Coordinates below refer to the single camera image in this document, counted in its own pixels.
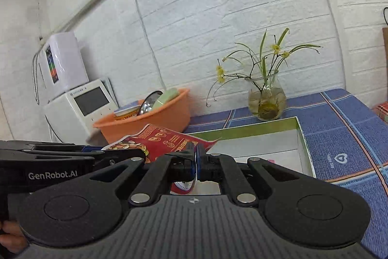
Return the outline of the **person's left hand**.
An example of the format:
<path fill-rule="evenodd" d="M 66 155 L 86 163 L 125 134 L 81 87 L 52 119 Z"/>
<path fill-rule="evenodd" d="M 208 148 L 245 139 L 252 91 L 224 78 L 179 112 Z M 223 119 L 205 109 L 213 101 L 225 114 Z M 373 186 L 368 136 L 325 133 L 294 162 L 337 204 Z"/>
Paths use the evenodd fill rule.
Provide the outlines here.
<path fill-rule="evenodd" d="M 20 225 L 15 221 L 1 222 L 1 245 L 13 254 L 18 254 L 28 246 Z"/>

